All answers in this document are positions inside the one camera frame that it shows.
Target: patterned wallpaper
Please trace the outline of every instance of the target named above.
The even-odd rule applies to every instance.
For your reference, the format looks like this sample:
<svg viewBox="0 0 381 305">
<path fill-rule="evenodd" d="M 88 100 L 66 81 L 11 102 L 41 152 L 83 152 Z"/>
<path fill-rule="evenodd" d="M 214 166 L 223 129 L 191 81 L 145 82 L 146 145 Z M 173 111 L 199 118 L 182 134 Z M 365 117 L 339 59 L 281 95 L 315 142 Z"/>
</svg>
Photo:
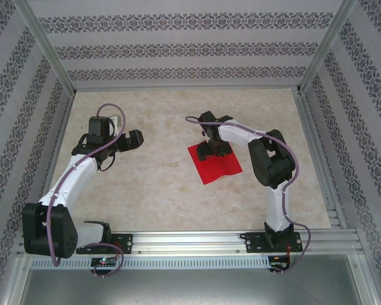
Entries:
<svg viewBox="0 0 381 305">
<path fill-rule="evenodd" d="M 381 0 L 358 1 L 306 96 L 381 296 Z"/>
<path fill-rule="evenodd" d="M 82 89 L 297 85 L 341 0 L 60 2 L 30 3 Z"/>
<path fill-rule="evenodd" d="M 20 243 L 20 212 L 44 191 L 69 102 L 13 3 L 0 0 L 0 293 Z"/>
</svg>

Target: marble floor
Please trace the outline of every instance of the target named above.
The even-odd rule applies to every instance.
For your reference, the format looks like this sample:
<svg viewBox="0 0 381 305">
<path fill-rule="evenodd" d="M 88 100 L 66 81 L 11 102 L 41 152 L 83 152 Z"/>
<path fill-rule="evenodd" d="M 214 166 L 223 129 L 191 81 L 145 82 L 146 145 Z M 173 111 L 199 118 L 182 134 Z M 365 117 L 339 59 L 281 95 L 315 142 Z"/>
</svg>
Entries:
<svg viewBox="0 0 381 305">
<path fill-rule="evenodd" d="M 123 108 L 126 131 L 141 130 L 144 144 L 117 154 L 111 169 L 90 180 L 72 212 L 76 222 L 106 221 L 113 231 L 263 229 L 266 190 L 253 174 L 246 147 L 233 146 L 243 173 L 205 186 L 189 156 L 187 147 L 204 138 L 200 126 L 184 118 L 211 110 L 216 117 L 228 114 L 258 130 L 280 130 L 301 168 L 290 189 L 290 217 L 311 228 L 330 227 L 291 90 L 78 93 L 53 184 L 67 166 L 72 148 L 88 131 L 89 118 L 108 102 Z M 106 107 L 101 115 L 116 113 Z"/>
</svg>

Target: red cloth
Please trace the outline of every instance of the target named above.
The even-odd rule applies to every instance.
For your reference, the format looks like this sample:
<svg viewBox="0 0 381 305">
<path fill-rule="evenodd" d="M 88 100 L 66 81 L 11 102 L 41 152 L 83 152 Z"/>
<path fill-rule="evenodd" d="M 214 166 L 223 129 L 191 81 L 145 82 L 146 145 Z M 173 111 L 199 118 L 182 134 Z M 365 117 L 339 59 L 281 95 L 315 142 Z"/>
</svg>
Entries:
<svg viewBox="0 0 381 305">
<path fill-rule="evenodd" d="M 197 146 L 198 144 L 188 147 L 188 151 L 203 184 L 213 182 L 224 175 L 235 175 L 243 172 L 234 152 L 224 157 L 210 156 L 205 161 L 199 161 L 196 152 Z"/>
</svg>

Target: purple cable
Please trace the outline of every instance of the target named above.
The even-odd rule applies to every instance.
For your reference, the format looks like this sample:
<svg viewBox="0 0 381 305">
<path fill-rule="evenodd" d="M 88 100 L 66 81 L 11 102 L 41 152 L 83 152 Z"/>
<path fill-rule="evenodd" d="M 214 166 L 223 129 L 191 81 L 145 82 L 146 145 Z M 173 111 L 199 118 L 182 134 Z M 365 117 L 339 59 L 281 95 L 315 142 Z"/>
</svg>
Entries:
<svg viewBox="0 0 381 305">
<path fill-rule="evenodd" d="M 93 274 L 95 275 L 95 278 L 100 276 L 102 278 L 106 278 L 108 276 L 111 276 L 113 275 L 114 273 L 116 273 L 117 271 L 120 270 L 120 268 L 123 266 L 123 262 L 124 262 L 124 254 L 123 254 L 123 251 L 121 250 L 121 248 L 115 246 L 115 245 L 112 245 L 110 243 L 91 243 L 90 245 L 87 245 L 87 247 L 110 247 L 110 248 L 115 248 L 118 252 L 120 252 L 121 254 L 121 262 L 120 264 L 118 265 L 118 267 L 116 269 L 113 269 L 112 271 L 110 271 L 109 273 L 107 274 L 103 274 L 103 275 L 100 275 L 100 274 L 97 274 L 96 273 L 96 269 L 97 267 L 99 267 L 101 264 L 97 264 L 94 268 L 93 268 Z"/>
<path fill-rule="evenodd" d="M 306 243 L 306 246 L 305 248 L 303 249 L 302 253 L 299 255 L 299 257 L 297 258 L 297 260 L 295 261 L 295 263 L 289 267 L 287 270 L 285 271 L 282 271 L 278 268 L 274 268 L 272 267 L 273 269 L 277 269 L 279 270 L 277 272 L 277 274 L 284 274 L 284 273 L 288 273 L 290 272 L 291 270 L 293 270 L 293 268 L 295 268 L 295 266 L 298 264 L 298 262 L 302 259 L 302 257 L 304 256 L 304 254 L 306 253 L 308 247 L 309 247 L 309 244 L 311 243 L 311 238 L 312 238 L 312 233 L 311 233 L 311 230 L 305 225 L 305 224 L 299 224 L 295 221 L 292 221 L 289 217 L 288 217 L 288 214 L 286 213 L 286 196 L 285 196 L 285 191 L 286 191 L 286 188 L 288 186 L 290 186 L 291 184 L 294 183 L 294 181 L 298 178 L 298 175 L 299 175 L 299 162 L 298 162 L 298 158 L 295 156 L 295 153 L 292 151 L 292 149 L 290 149 L 284 142 L 282 142 L 281 140 L 277 139 L 277 138 L 274 138 L 266 133 L 262 133 L 262 132 L 258 132 L 256 130 L 252 130 L 248 127 L 245 127 L 243 125 L 240 125 L 240 124 L 232 124 L 232 123 L 221 123 L 221 122 L 199 122 L 198 121 L 198 118 L 195 117 L 195 116 L 187 116 L 185 117 L 185 120 L 187 122 L 190 122 L 190 123 L 194 123 L 194 124 L 199 124 L 199 125 L 225 125 L 225 126 L 234 126 L 234 127 L 238 127 L 242 130 L 245 130 L 247 132 L 250 132 L 254 135 L 259 135 L 261 137 L 264 137 L 264 138 L 267 138 L 267 139 L 270 139 L 278 144 L 280 144 L 283 148 L 285 148 L 292 156 L 293 160 L 295 161 L 295 174 L 294 176 L 292 177 L 291 180 L 288 181 L 288 183 L 285 184 L 285 186 L 282 188 L 282 211 L 284 213 L 284 217 L 285 219 L 290 223 L 290 224 L 293 224 L 294 226 L 298 226 L 298 227 L 302 227 L 304 229 L 306 229 L 307 231 L 307 243 Z"/>
<path fill-rule="evenodd" d="M 85 157 L 83 157 L 82 159 L 80 159 L 78 162 L 75 163 L 75 166 L 78 166 L 78 165 L 81 164 L 84 160 L 86 160 L 86 159 L 92 157 L 94 154 L 98 153 L 99 151 L 101 151 L 101 150 L 103 150 L 103 149 L 109 147 L 110 145 L 112 145 L 113 143 L 115 143 L 115 142 L 119 139 L 119 137 L 123 134 L 124 129 L 125 129 L 125 127 L 126 127 L 126 116 L 124 115 L 123 110 L 122 110 L 119 106 L 117 106 L 117 105 L 115 105 L 115 104 L 111 104 L 111 103 L 106 103 L 106 104 L 104 104 L 104 105 L 101 105 L 101 106 L 99 107 L 99 109 L 97 109 L 96 116 L 99 116 L 100 110 L 102 110 L 102 109 L 103 109 L 104 107 L 106 107 L 106 106 L 113 106 L 113 107 L 117 108 L 117 109 L 120 111 L 120 113 L 121 113 L 121 117 L 122 117 L 122 119 L 123 119 L 123 125 L 122 125 L 122 127 L 121 127 L 121 130 L 120 130 L 119 134 L 118 134 L 113 140 L 111 140 L 109 143 L 107 143 L 106 145 L 104 145 L 104 146 L 102 146 L 102 147 L 96 149 L 95 151 L 92 151 L 91 153 L 87 154 Z M 55 256 L 55 250 L 54 250 L 54 248 L 53 248 L 52 232 L 51 232 L 51 211 L 52 211 L 52 206 L 53 206 L 53 204 L 54 204 L 54 202 L 55 202 L 55 199 L 58 198 L 57 194 L 58 194 L 60 188 L 62 187 L 62 184 L 64 184 L 66 178 L 70 175 L 70 173 L 72 173 L 72 172 L 75 170 L 75 168 L 76 168 L 75 166 L 72 166 L 72 167 L 66 172 L 66 174 L 61 178 L 61 180 L 59 181 L 57 187 L 55 188 L 55 190 L 54 190 L 54 192 L 53 192 L 53 195 L 52 195 L 51 200 L 50 200 L 50 204 L 48 205 L 48 211 L 47 211 L 47 213 L 46 213 L 46 234 L 48 235 L 48 246 L 49 246 L 49 248 L 50 248 L 50 254 L 51 254 L 52 263 L 53 263 L 53 265 L 54 265 L 55 267 L 58 267 L 58 266 L 59 266 L 59 263 L 60 263 L 60 261 L 61 261 L 61 258 L 59 257 L 58 260 L 57 260 L 57 257 Z M 112 248 L 114 248 L 114 247 L 118 248 L 118 247 L 115 246 L 115 245 L 110 245 L 110 244 L 107 244 L 107 243 L 106 243 L 106 244 L 102 244 L 102 245 L 106 245 L 106 246 L 108 246 L 108 247 L 112 247 Z"/>
</svg>

